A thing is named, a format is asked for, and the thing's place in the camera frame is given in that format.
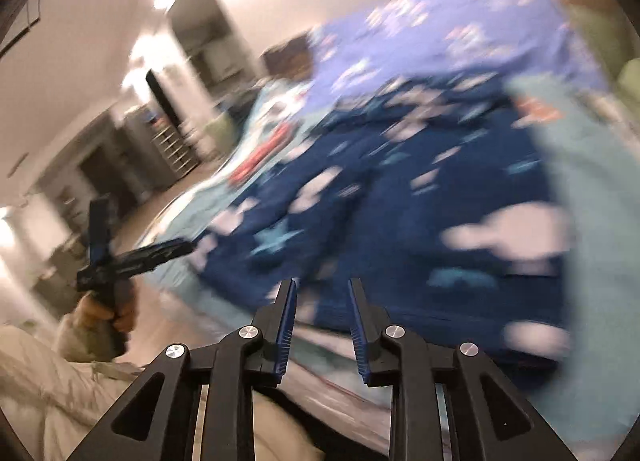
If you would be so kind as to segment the person's left hand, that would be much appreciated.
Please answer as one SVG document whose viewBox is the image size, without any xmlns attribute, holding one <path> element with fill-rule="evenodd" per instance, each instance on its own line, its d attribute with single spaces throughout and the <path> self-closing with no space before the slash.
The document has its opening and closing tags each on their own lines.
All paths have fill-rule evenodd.
<svg viewBox="0 0 640 461">
<path fill-rule="evenodd" d="M 137 288 L 130 280 L 122 281 L 119 287 L 124 289 L 124 297 L 114 308 L 99 302 L 93 293 L 86 293 L 74 311 L 76 325 L 92 329 L 100 322 L 108 322 L 118 332 L 134 330 L 138 319 Z"/>
</svg>

